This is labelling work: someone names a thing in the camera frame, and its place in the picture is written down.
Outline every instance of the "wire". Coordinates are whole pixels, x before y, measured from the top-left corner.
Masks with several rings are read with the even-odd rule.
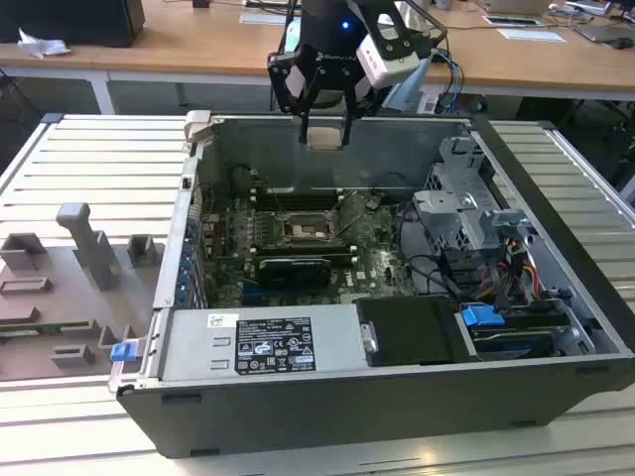
[[[432,23],[435,29],[439,30],[439,36],[432,39],[432,46],[433,48],[436,48],[437,45],[440,44],[447,37],[447,29],[445,25],[441,23],[440,21],[438,21],[426,10],[421,8],[417,4],[417,2],[415,2],[415,0],[406,0],[406,3],[410,6],[410,8],[415,10],[420,16],[422,16],[423,18],[428,20],[430,23]]]
[[[242,277],[241,281],[246,281],[247,283],[251,283],[252,285],[260,286],[260,283],[254,280],[250,280],[249,278]]]
[[[428,293],[430,292],[430,283],[435,283],[436,285],[439,285],[444,290],[446,290],[447,293],[450,296],[452,296],[456,300],[460,300],[458,298],[458,296],[456,295],[456,293],[449,287],[449,285],[445,281],[440,280],[439,278],[435,278],[434,276],[432,276],[433,273],[439,273],[441,275],[441,271],[439,270],[439,268],[435,268],[432,271],[430,271],[429,273],[427,273],[427,272],[419,269],[417,266],[415,266],[413,264],[413,260],[415,260],[417,258],[422,258],[422,257],[428,258],[427,255],[415,255],[415,256],[411,256],[410,258],[408,258],[406,260],[406,263],[408,263],[408,265],[410,265],[410,269],[413,270],[416,274],[418,274],[419,276],[421,276],[423,278],[426,278]]]
[[[18,84],[16,83],[16,81],[13,79],[13,77],[9,76],[6,72],[4,72],[4,70],[0,67],[0,73],[2,73],[2,75],[4,77],[7,78],[7,80],[11,83],[11,85],[13,86],[13,88],[18,91],[18,94],[20,94],[20,96],[22,96],[22,99],[24,99],[24,102],[27,103],[27,105],[33,110],[33,112],[35,112],[38,116],[42,117],[42,112],[40,112],[40,109],[38,109],[36,106],[34,106],[33,102],[31,102],[31,100],[29,99],[29,97],[27,97],[27,95],[24,93],[24,91],[20,88],[20,86],[18,86]]]
[[[540,300],[540,275],[538,270],[528,263],[523,264],[523,270],[527,271],[532,277],[532,294],[536,300]]]

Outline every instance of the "ribbed metal surface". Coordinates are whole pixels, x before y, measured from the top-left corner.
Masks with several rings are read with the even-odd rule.
[[[148,119],[135,116],[121,120],[140,127]],[[86,128],[87,122],[96,120],[110,129],[120,127],[120,119],[113,116],[71,116],[71,120],[77,123],[78,128]],[[163,117],[157,119],[157,124],[173,120]],[[63,121],[63,126],[72,126],[72,123]],[[535,123],[495,124],[506,135],[544,134]],[[135,163],[154,163],[154,153],[137,154],[134,156]],[[157,156],[156,163],[179,162],[181,156],[169,154]],[[37,153],[34,157],[40,157],[42,163],[85,161],[80,153],[63,156]],[[128,153],[102,152],[98,157],[100,162],[96,163],[97,167],[104,163],[129,162]],[[560,148],[556,154],[523,153],[521,159],[526,164],[538,165],[572,163],[572,159],[563,154]],[[606,201],[599,189],[588,179],[581,183],[575,186],[543,184],[541,189],[560,213],[585,216],[615,214],[616,208]],[[509,190],[502,187],[502,192],[511,199]],[[37,193],[32,193],[32,190],[26,190],[28,195],[22,193],[20,190],[11,191],[13,198],[10,201],[23,207],[22,211],[26,215],[42,213],[46,217],[55,211],[51,205],[60,203],[63,196],[76,200],[89,196],[89,201],[94,203],[94,218],[98,221],[107,221],[110,213],[121,213],[119,218],[125,222],[123,213],[129,207],[139,210],[142,215],[148,215],[151,208],[145,208],[145,205],[159,206],[174,202],[172,188],[91,188],[88,191],[39,189]],[[8,216],[14,222],[16,215],[7,208],[3,206],[6,215],[0,216]],[[574,232],[602,266],[630,263],[633,257],[631,247],[635,243],[635,230],[581,227]],[[624,297],[635,295],[635,279],[614,281],[614,285]],[[23,382],[14,384],[11,390],[3,391],[4,384],[0,383],[0,472],[3,476],[635,474],[635,386],[620,393],[595,395],[542,428],[175,461],[167,460],[156,452],[148,437],[107,392],[103,379],[93,380],[95,382],[92,384],[86,382],[72,387],[39,390],[28,390],[29,383]],[[399,405],[399,400],[396,398],[395,401],[386,402],[386,405]],[[290,417],[302,418],[302,415]],[[266,428],[254,428],[254,432],[257,432],[258,437],[267,437]]]
[[[492,124],[606,278],[635,308],[633,289],[620,286],[635,282],[635,224],[588,173],[587,164],[559,147],[549,133],[530,123]],[[502,178],[494,182],[509,204],[518,206]]]
[[[45,246],[72,244],[56,215],[85,201],[90,222],[111,244],[135,233],[167,238],[188,156],[183,117],[66,115],[42,139],[0,196],[0,241],[35,232]]]

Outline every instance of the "white paper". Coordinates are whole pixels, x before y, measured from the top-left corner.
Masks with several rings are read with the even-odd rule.
[[[531,40],[533,42],[566,43],[567,41],[554,32],[535,32],[528,29],[499,28],[500,34],[507,40]]]
[[[207,327],[235,327],[240,314],[214,313],[207,315]]]
[[[27,35],[22,29],[18,31],[20,32],[18,47],[30,55],[38,57],[40,60],[44,56],[65,55],[70,53],[70,50],[66,47],[66,43],[62,40],[40,40],[39,38]]]

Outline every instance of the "wooden table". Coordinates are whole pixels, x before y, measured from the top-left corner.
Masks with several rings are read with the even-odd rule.
[[[268,84],[265,62],[280,40],[278,25],[239,23],[240,0],[194,10],[190,1],[144,0],[146,26],[130,49],[72,47],[65,57],[36,59],[0,45],[0,64],[16,76],[84,79],[99,108],[113,114],[112,80]],[[472,3],[431,13],[449,27],[487,26]],[[635,99],[635,49],[595,45],[567,28],[551,28],[566,43],[506,40],[497,30],[449,31],[454,58],[465,71],[464,92],[587,99]],[[426,85],[448,81],[433,64]]]

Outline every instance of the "sticker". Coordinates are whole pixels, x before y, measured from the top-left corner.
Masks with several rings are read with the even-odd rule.
[[[236,367],[240,375],[307,372],[316,369],[309,317],[237,320]]]
[[[240,314],[208,314],[207,327],[235,327]]]

